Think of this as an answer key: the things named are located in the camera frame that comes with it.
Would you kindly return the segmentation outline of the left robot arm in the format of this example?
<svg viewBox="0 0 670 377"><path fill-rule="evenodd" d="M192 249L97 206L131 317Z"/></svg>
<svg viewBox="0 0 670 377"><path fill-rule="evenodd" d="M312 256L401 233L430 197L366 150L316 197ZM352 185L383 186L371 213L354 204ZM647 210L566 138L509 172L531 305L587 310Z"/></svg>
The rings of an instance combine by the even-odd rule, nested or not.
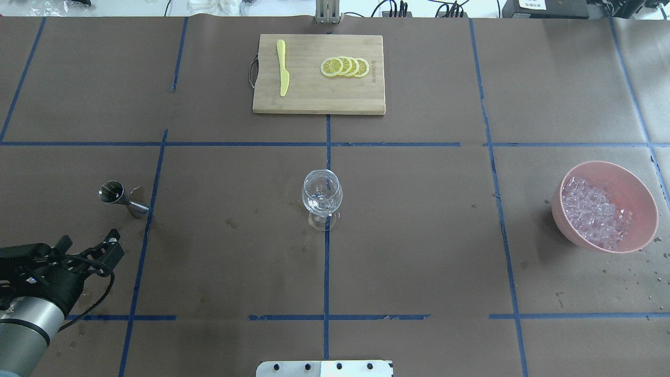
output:
<svg viewBox="0 0 670 377"><path fill-rule="evenodd" d="M102 303L125 254L119 241L120 233L113 228L103 241L77 254L69 254L69 236L54 246L31 243L1 249L2 376L31 375L57 333L82 319L67 316L90 276L108 277L106 290L92 308Z"/></svg>

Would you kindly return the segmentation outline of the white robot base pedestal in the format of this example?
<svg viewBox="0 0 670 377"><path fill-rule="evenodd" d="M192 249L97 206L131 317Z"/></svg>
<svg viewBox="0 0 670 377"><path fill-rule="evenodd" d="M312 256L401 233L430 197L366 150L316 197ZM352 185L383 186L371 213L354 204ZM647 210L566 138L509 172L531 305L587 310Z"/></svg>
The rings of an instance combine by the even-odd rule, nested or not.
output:
<svg viewBox="0 0 670 377"><path fill-rule="evenodd" d="M256 376L393 376L387 360L268 361L258 365Z"/></svg>

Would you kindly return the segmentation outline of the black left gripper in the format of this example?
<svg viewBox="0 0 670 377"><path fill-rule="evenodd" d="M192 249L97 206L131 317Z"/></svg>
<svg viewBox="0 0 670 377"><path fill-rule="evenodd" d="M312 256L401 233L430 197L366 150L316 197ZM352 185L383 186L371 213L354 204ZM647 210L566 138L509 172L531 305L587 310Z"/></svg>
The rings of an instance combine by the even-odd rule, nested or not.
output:
<svg viewBox="0 0 670 377"><path fill-rule="evenodd" d="M70 314L82 294L84 282L93 273L113 271L125 252L118 229L111 229L99 244L78 254L63 236L55 246L45 243L1 248L2 310L19 297L36 297ZM103 267L94 267L93 262Z"/></svg>

